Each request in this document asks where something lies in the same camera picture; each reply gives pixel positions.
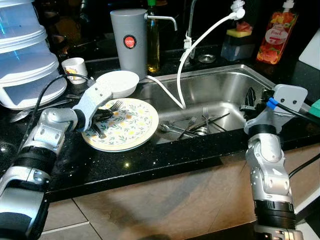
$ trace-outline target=plastic food container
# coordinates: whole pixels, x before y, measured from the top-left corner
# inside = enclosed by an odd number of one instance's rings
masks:
[[[59,62],[45,41],[0,54],[0,85],[10,87],[38,80],[57,69]]]
[[[7,8],[12,7],[20,4],[29,4],[32,3],[34,0],[1,0],[0,1],[0,8]]]
[[[32,3],[0,8],[1,31],[11,27],[39,25],[38,17]]]
[[[114,99],[131,95],[137,87],[139,76],[132,71],[111,71],[97,78],[96,82],[107,81]]]
[[[3,86],[0,83],[0,104],[12,110],[34,108],[42,89],[59,75],[57,69],[50,74],[38,78],[37,81],[20,85]],[[61,78],[55,81],[45,92],[41,105],[47,104],[62,95],[67,87],[67,81]]]
[[[31,2],[0,0],[0,54],[32,46],[47,38]]]

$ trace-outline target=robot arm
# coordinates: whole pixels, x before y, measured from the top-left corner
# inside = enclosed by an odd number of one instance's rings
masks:
[[[303,240],[302,233],[296,230],[290,181],[284,168],[285,155],[277,136],[282,125],[294,115],[277,107],[274,100],[299,111],[307,93],[302,87],[276,85],[268,107],[245,124],[244,131],[250,137],[245,158],[251,167],[257,240]]]
[[[0,179],[0,239],[40,237],[49,207],[45,192],[65,132],[87,130],[98,107],[111,98],[109,87],[96,82],[73,108],[48,108],[42,112],[14,163]]]

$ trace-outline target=floral plate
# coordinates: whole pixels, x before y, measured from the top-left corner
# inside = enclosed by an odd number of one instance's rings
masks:
[[[97,126],[106,135],[99,138],[90,128],[82,133],[84,140],[93,148],[104,152],[122,152],[134,149],[155,133],[159,123],[157,111],[149,103],[134,98],[119,98],[107,102],[100,109],[108,109],[116,101],[122,102],[118,111]]]

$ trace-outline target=olive oil bottle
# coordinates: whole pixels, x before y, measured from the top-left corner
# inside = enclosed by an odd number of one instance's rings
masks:
[[[156,15],[156,0],[148,0],[150,16]],[[159,26],[157,19],[147,20],[147,66],[148,71],[155,73],[160,68]]]

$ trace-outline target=yellow sponge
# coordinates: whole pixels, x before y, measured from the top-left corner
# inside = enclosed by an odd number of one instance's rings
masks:
[[[246,36],[250,36],[252,31],[237,31],[235,28],[228,29],[226,34],[235,38],[243,38]]]

